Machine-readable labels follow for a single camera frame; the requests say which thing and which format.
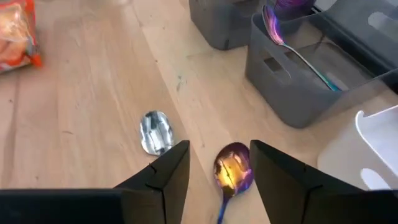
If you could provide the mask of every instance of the orange bag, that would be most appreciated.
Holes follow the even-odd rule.
[[[34,0],[0,3],[0,72],[29,63],[42,65],[35,36]]]

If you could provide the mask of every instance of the light wood surface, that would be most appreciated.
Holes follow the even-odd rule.
[[[244,77],[247,48],[212,49],[187,0],[36,0],[44,68],[0,76],[0,188],[113,187],[155,158],[141,148],[149,110],[192,144],[182,223],[216,223],[213,159],[260,139],[313,166],[358,108],[397,104],[391,92],[307,129],[284,125]],[[225,223],[268,223],[255,185]]]

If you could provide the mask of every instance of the silver spoon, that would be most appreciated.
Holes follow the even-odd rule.
[[[166,115],[150,111],[141,120],[141,145],[151,155],[161,156],[174,145],[173,131]]]

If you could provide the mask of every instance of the rainbow spoon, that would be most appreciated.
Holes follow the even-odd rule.
[[[246,191],[253,183],[249,149],[240,142],[225,146],[214,161],[214,176],[223,191],[223,203],[217,219],[217,224],[221,224],[229,200]]]
[[[300,53],[298,53],[296,50],[294,50],[291,46],[287,45],[282,36],[280,35],[279,31],[279,25],[278,25],[278,18],[276,18],[276,15],[272,8],[269,5],[264,5],[262,7],[262,19],[264,21],[264,24],[266,26],[267,32],[271,40],[280,46],[283,46],[289,50],[291,50],[293,53],[295,53],[303,62],[305,62],[311,70],[317,74],[317,76],[324,82],[324,84],[331,90],[333,91],[340,91],[340,89],[327,77],[323,76],[318,70],[314,68],[314,66],[311,65]]]

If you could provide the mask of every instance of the gray plastic container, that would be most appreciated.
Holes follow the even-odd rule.
[[[371,61],[374,58],[371,52],[358,53],[366,52],[366,46],[325,19],[325,12],[281,22],[280,31],[288,45],[342,89],[329,90],[297,56],[274,44],[262,16],[253,15],[246,76],[289,126],[307,127],[397,85],[398,68],[386,68],[384,62]]]
[[[219,50],[242,47],[250,41],[251,16],[264,2],[189,0],[191,20],[210,46]]]

